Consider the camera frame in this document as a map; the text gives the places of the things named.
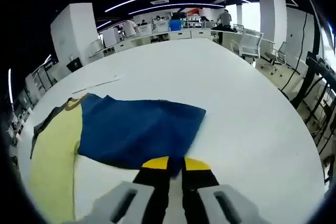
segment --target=desk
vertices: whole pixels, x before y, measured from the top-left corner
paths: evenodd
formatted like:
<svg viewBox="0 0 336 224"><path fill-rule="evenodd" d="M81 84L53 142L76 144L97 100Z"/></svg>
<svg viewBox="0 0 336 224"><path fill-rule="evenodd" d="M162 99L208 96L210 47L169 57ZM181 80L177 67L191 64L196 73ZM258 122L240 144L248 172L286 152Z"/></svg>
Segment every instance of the desk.
<svg viewBox="0 0 336 224"><path fill-rule="evenodd" d="M253 202L266 221L303 223L323 199L320 158L300 115L260 72L208 39L132 48L84 66L55 84L34 108L18 144L25 185L33 126L72 92L91 86L87 82L108 81L114 75L121 80L89 92L121 100L164 99L206 109L187 156L207 163L219 183ZM77 218L88 214L96 198L123 180L132 181L136 174L77 156Z"/></svg>
<svg viewBox="0 0 336 224"><path fill-rule="evenodd" d="M182 38L205 38L208 36L209 39L211 39L211 34L213 33L223 33L223 43L222 46L225 48L230 49L231 40L235 40L237 42L240 41L243 33L234 33L231 31L218 31L218 30L211 30L209 28L187 28L182 29L180 31L163 31L160 33L152 33L150 35L145 36L135 36L132 38L125 39L113 46L101 49L93 54L90 55L89 58L94 58L96 55L98 55L100 52L112 50L112 54L115 53L115 48L119 48L121 44L127 44L126 49L130 49L137 46L143 46L151 43L151 37L158 36L158 35L168 35L168 40L171 40L172 37L178 38L178 36L174 36L174 34L183 33ZM260 43L260 54L264 55L265 52L272 52L273 51L273 45L274 42L262 39Z"/></svg>

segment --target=white table surface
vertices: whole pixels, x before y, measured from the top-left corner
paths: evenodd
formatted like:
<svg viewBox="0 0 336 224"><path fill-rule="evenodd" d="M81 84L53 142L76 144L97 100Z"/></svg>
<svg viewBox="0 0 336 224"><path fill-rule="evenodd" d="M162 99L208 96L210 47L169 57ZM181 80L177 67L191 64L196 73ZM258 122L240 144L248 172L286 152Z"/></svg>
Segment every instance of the white table surface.
<svg viewBox="0 0 336 224"><path fill-rule="evenodd" d="M206 109L187 156L207 163L220 184L232 186L253 202L267 222L303 223L322 200L319 155L299 114L260 72L208 39L132 48L91 63L53 86L34 108L18 144L25 185L33 126L73 92L116 78L120 80L89 92L121 100L170 100ZM123 180L132 181L136 174L77 156L77 218L90 212L96 198Z"/></svg>

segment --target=window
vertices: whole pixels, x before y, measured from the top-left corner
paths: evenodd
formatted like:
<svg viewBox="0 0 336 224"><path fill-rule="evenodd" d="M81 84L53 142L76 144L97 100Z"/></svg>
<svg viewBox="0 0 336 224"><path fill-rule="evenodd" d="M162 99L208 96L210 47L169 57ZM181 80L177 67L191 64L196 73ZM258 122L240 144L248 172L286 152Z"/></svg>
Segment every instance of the window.
<svg viewBox="0 0 336 224"><path fill-rule="evenodd" d="M225 7L229 13L231 14L231 26L233 26L233 24L237 23L237 6L236 5L228 5Z"/></svg>
<svg viewBox="0 0 336 224"><path fill-rule="evenodd" d="M101 42L104 44L103 34L98 34L98 38L100 38Z"/></svg>
<svg viewBox="0 0 336 224"><path fill-rule="evenodd" d="M335 58L335 52L333 48L330 46L330 43L328 41L328 37L326 34L326 31L322 29L322 41L323 41L323 48L324 48L324 57L331 66L331 68L336 71L336 58Z"/></svg>
<svg viewBox="0 0 336 224"><path fill-rule="evenodd" d="M254 31L260 31L260 4L247 3L242 4L242 25Z"/></svg>

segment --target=cable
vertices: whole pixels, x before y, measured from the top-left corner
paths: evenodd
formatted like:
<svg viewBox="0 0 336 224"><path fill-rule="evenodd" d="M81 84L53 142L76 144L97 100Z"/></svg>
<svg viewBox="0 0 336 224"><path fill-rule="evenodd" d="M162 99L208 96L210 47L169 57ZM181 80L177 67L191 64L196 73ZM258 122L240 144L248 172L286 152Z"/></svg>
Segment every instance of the cable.
<svg viewBox="0 0 336 224"><path fill-rule="evenodd" d="M300 59L301 59L301 56L302 56L302 51L303 51L303 41L305 39L305 27L306 27L306 23L307 23L307 16L308 16L308 13L306 13L306 17L305 17L305 21L304 21L304 24L303 24L303 29L302 29L302 42L301 42L301 52L300 52L300 57L298 59L298 63L296 64L296 67L295 67L295 70L293 71L292 75L289 77L287 83L284 85L284 87L281 89L281 91L284 90L284 88L288 85L288 83L290 82L290 80L292 79L293 75L295 74L295 72L297 71L298 67L299 67L299 63L300 63Z"/></svg>
<svg viewBox="0 0 336 224"><path fill-rule="evenodd" d="M316 82L314 82L314 84L312 86L310 86L309 90L307 91L307 93L305 93L303 98L306 98L309 95L309 93L312 91L312 89L315 87L315 85L317 83L319 83L320 80L322 80L322 79L323 79L323 76L321 76L319 79L317 79Z"/></svg>
<svg viewBox="0 0 336 224"><path fill-rule="evenodd" d="M322 93L320 94L320 88L321 88L322 86L323 86L323 85L321 84L321 85L319 86L319 89L317 90L317 94L318 94L320 97L319 97L319 99L317 100L317 102L316 102L314 108L310 111L309 116L305 119L305 121L304 121L305 124L307 124L307 123L310 121L310 119L314 116L315 111L317 110L317 108L318 108L319 105L321 105L322 108L323 108L323 105L321 104L321 101L323 100L324 94L325 94L325 92L326 92L326 90L327 90L327 88L328 88L328 84L327 84L327 83L325 84L325 86L323 87L323 91L322 91ZM321 120L321 117L322 117L322 111L323 111L323 109L321 110L321 115L320 115L319 123L320 123L320 120Z"/></svg>
<svg viewBox="0 0 336 224"><path fill-rule="evenodd" d="M309 93L312 91L312 89L315 87L315 85L316 85L317 83L319 83L320 80L322 80L322 79L323 79L329 72L331 72L331 71L332 71L332 69L330 69L328 72L324 73L324 75L322 75L319 79L317 79L316 82L314 82L314 84L313 84L312 86L310 86L309 90L307 91L307 93L304 95L303 98L306 98L306 97L309 95Z"/></svg>
<svg viewBox="0 0 336 224"><path fill-rule="evenodd" d="M325 148L325 147L326 147L326 145L328 144L328 142L329 142L329 140L330 140L331 136L332 136L332 132L330 132L330 135L329 135L329 137L328 137L328 139L327 139L326 143L324 144L324 146L323 146L323 147L322 147L322 149L320 150L320 152L319 152L319 155L321 155L322 151L324 150L324 148Z"/></svg>
<svg viewBox="0 0 336 224"><path fill-rule="evenodd" d="M329 121L332 117L332 113L333 113L335 107L336 107L336 98L333 100L333 102L330 106L330 114L326 114L325 120L324 120L324 122L321 126L321 129L320 129L321 135L320 135L320 139L317 141L316 147L319 145L320 141L322 140L322 137L324 137L324 133L325 133L327 127L328 127Z"/></svg>

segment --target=white column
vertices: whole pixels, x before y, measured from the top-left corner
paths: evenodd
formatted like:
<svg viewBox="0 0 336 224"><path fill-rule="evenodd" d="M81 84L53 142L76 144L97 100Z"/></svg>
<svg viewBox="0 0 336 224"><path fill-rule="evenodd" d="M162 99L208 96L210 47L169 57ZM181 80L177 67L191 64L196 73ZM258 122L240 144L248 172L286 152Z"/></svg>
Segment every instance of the white column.
<svg viewBox="0 0 336 224"><path fill-rule="evenodd" d="M98 39L91 3L68 5L50 29L57 58L63 66L77 57L83 65L89 63L90 44Z"/></svg>
<svg viewBox="0 0 336 224"><path fill-rule="evenodd" d="M242 5L237 5L237 24L243 24L243 9Z"/></svg>
<svg viewBox="0 0 336 224"><path fill-rule="evenodd" d="M260 0L260 31L264 38L274 41L279 49L287 37L287 9L285 0Z"/></svg>

